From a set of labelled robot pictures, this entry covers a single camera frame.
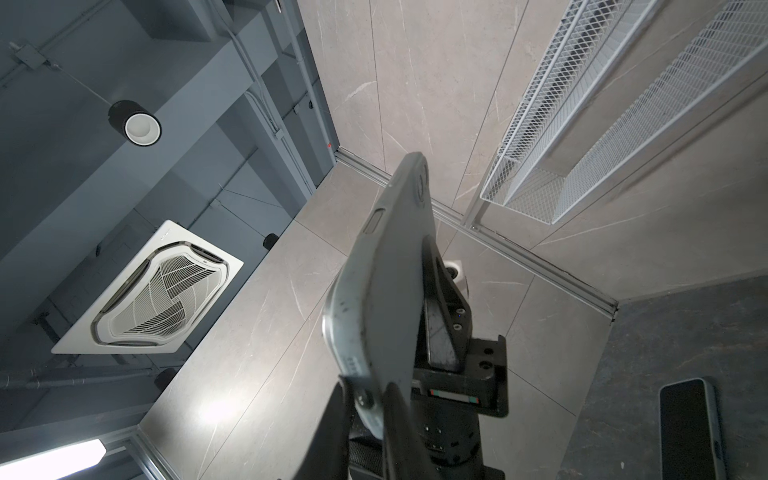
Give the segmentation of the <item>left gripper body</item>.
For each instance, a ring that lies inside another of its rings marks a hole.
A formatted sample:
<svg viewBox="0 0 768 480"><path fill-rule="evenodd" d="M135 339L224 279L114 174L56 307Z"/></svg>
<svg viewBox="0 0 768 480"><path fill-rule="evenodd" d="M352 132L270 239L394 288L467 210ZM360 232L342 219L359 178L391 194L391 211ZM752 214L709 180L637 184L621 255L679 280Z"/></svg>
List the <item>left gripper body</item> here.
<svg viewBox="0 0 768 480"><path fill-rule="evenodd" d="M469 340L464 368L460 372L429 365L427 347L417 345L411 399L504 418L509 412L506 339Z"/></svg>

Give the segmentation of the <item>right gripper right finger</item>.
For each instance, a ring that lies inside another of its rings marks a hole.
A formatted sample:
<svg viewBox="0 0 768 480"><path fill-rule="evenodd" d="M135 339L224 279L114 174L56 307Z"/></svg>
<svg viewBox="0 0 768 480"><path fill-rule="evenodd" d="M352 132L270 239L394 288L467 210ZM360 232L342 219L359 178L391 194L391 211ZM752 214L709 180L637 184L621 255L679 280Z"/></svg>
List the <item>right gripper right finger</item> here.
<svg viewBox="0 0 768 480"><path fill-rule="evenodd" d="M426 447L414 427L399 387L387 385L383 395L383 475L385 479L439 479Z"/></svg>

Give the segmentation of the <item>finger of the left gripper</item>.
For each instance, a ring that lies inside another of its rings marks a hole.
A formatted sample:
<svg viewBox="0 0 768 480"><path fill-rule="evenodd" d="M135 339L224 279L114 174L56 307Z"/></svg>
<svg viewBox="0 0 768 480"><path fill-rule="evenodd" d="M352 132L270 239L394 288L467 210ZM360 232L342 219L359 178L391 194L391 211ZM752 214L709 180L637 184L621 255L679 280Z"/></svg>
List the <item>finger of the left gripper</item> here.
<svg viewBox="0 0 768 480"><path fill-rule="evenodd" d="M471 308L451 277L435 239L422 241L423 303L419 357L430 368L462 372L472 337Z"/></svg>

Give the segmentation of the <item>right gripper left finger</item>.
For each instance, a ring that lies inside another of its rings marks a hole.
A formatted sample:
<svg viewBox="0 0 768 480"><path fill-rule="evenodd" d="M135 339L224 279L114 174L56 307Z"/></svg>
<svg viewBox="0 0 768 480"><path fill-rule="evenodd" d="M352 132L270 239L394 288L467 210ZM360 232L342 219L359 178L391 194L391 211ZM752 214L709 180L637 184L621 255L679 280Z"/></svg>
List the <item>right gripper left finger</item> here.
<svg viewBox="0 0 768 480"><path fill-rule="evenodd" d="M340 377L294 480L344 480L349 469L349 433L354 417L352 390Z"/></svg>

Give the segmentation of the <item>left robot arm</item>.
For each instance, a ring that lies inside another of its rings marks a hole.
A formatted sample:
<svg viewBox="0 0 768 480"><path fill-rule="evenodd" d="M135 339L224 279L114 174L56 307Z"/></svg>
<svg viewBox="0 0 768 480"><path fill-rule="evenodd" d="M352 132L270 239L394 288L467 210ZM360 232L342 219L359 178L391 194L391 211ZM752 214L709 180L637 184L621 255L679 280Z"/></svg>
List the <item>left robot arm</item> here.
<svg viewBox="0 0 768 480"><path fill-rule="evenodd" d="M430 235L362 234L330 298L327 334L357 400L348 440L354 479L391 477L392 460L428 456L442 479L501 479L482 458L480 416L508 414L504 339L473 337L472 312ZM419 447L397 456L384 420L386 386L404 389Z"/></svg>

